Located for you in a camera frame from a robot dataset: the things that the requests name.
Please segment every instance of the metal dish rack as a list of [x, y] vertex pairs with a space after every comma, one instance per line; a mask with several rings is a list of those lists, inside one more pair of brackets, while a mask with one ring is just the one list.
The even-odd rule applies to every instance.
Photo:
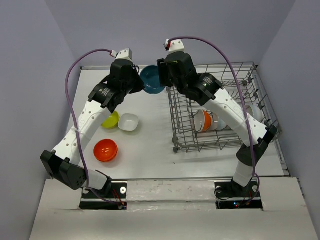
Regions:
[[[263, 123], [278, 128], [281, 132], [277, 117], [274, 113], [266, 90], [257, 73], [253, 62], [232, 63], [246, 104], [257, 105], [263, 112]], [[240, 104], [239, 92], [231, 70], [227, 64], [208, 64], [196, 66], [198, 73], [210, 73], [222, 82], [230, 96]], [[173, 151], [202, 151], [207, 149], [239, 148], [242, 144], [238, 135], [226, 127], [223, 130], [208, 130], [196, 132], [194, 116], [199, 109], [204, 109], [197, 102], [187, 99], [174, 88], [167, 88], [170, 114], [172, 121]]]

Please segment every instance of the rack wire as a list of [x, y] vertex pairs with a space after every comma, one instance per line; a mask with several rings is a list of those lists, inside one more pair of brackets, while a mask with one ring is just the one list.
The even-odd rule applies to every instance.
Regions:
[[[266, 90], [258, 75], [256, 65], [253, 62], [232, 63], [246, 104], [257, 105], [263, 112], [262, 122], [266, 126], [275, 125], [279, 136], [281, 128], [270, 103]], [[210, 73], [214, 75], [228, 91], [230, 96], [239, 104], [240, 97], [227, 64], [208, 64], [196, 66], [198, 73]], [[239, 148], [243, 143], [238, 135], [226, 127], [222, 130], [208, 130], [197, 132], [195, 130], [194, 117], [198, 110], [204, 109], [197, 102], [189, 100], [186, 96], [178, 93], [174, 87], [167, 88], [173, 138], [173, 151], [199, 151], [207, 149]]]

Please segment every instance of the wire rack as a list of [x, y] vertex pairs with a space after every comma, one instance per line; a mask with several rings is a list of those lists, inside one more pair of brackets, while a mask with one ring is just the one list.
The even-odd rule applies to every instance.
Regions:
[[[253, 62], [232, 63], [246, 104], [257, 105], [263, 112], [262, 122], [266, 126], [275, 125], [278, 128], [278, 137], [281, 132], [279, 122], [274, 113], [266, 90], [257, 73]], [[240, 97], [230, 68], [227, 64], [208, 64], [196, 66], [198, 73], [214, 75], [228, 91], [230, 96], [239, 104]], [[239, 148], [243, 143], [238, 135], [226, 127], [222, 130], [208, 130], [197, 132], [194, 117], [198, 110], [204, 109], [197, 102], [187, 99], [174, 88], [167, 88], [170, 114], [172, 121], [173, 151], [202, 151], [207, 149]]]

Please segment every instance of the yellow bowl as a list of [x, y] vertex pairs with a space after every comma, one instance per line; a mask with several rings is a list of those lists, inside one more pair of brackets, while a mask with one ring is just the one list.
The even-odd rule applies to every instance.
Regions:
[[113, 129], [119, 122], [119, 113], [114, 111], [102, 124], [101, 126], [106, 129]]

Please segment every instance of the cable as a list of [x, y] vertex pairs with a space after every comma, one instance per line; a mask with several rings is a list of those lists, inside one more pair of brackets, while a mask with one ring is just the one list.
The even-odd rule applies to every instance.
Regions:
[[70, 74], [71, 74], [71, 71], [74, 69], [74, 67], [82, 60], [84, 59], [85, 57], [89, 56], [90, 54], [93, 54], [93, 53], [97, 53], [97, 52], [108, 52], [108, 53], [112, 53], [111, 50], [108, 50], [108, 49], [104, 49], [104, 48], [100, 48], [100, 49], [96, 49], [96, 50], [92, 50], [92, 51], [89, 51], [87, 52], [86, 54], [82, 55], [81, 57], [79, 57], [72, 65], [71, 67], [69, 68], [67, 74], [66, 74], [66, 77], [65, 77], [65, 83], [64, 83], [64, 90], [65, 90], [65, 96], [66, 96], [66, 100], [68, 102], [68, 105], [69, 105], [69, 108], [70, 108], [70, 111], [71, 111], [71, 115], [72, 115], [72, 120], [73, 120], [73, 124], [74, 124], [74, 127], [76, 129], [75, 131], [75, 136], [76, 136], [76, 142], [78, 144], [78, 150], [79, 150], [79, 154], [80, 154], [80, 158], [81, 158], [81, 161], [82, 161], [82, 164], [83, 164], [83, 168], [84, 168], [84, 171], [85, 171], [85, 176], [86, 176], [86, 188], [88, 190], [91, 190], [91, 192], [99, 199], [107, 202], [107, 203], [112, 203], [112, 204], [115, 204], [115, 202], [113, 201], [109, 201], [107, 199], [104, 199], [103, 197], [99, 196], [98, 193], [89, 187], [89, 171], [88, 171], [88, 167], [87, 167], [87, 164], [86, 164], [86, 161], [85, 161], [85, 156], [84, 156], [84, 152], [82, 150], [82, 146], [81, 146], [81, 141], [80, 141], [80, 134], [78, 132], [79, 130], [79, 127], [78, 127], [78, 122], [77, 122], [77, 118], [76, 118], [76, 114], [75, 114], [75, 111], [74, 111], [74, 108], [72, 106], [72, 101], [70, 99], [70, 95], [69, 95], [69, 89], [68, 89], [68, 82], [69, 82], [69, 77], [70, 77]]
[[[241, 89], [240, 89], [240, 84], [239, 84], [237, 75], [235, 73], [234, 68], [232, 67], [231, 62], [229, 61], [228, 57], [224, 54], [224, 52], [221, 51], [212, 42], [207, 41], [207, 40], [205, 40], [205, 39], [203, 39], [201, 37], [196, 37], [196, 36], [178, 36], [178, 37], [173, 37], [173, 38], [170, 38], [168, 40], [168, 42], [170, 43], [171, 41], [179, 40], [179, 39], [189, 39], [189, 40], [201, 41], [203, 43], [206, 43], [206, 44], [210, 45], [211, 47], [213, 47], [215, 50], [217, 50], [222, 55], [222, 57], [224, 58], [224, 60], [228, 64], [228, 66], [229, 66], [229, 68], [230, 68], [230, 70], [232, 72], [232, 75], [234, 77], [236, 88], [237, 88], [237, 90], [239, 92], [239, 97], [240, 97], [241, 106], [242, 106], [242, 109], [243, 109], [244, 118], [247, 119], [248, 118], [248, 114], [247, 114], [246, 104], [245, 104], [244, 96], [242, 95], [242, 92], [241, 92]], [[246, 122], [246, 126], [247, 126], [247, 129], [248, 129], [249, 142], [250, 142], [250, 152], [251, 152], [251, 158], [252, 158], [252, 178], [256, 177], [257, 178], [257, 182], [258, 182], [257, 190], [255, 192], [255, 195], [247, 202], [247, 204], [248, 204], [257, 196], [257, 194], [259, 192], [259, 189], [260, 189], [260, 178], [259, 178], [258, 174], [256, 174], [256, 156], [255, 156], [255, 151], [254, 151], [254, 140], [253, 140], [253, 137], [252, 137], [250, 123], [249, 123], [249, 121], [245, 121], [245, 122]]]

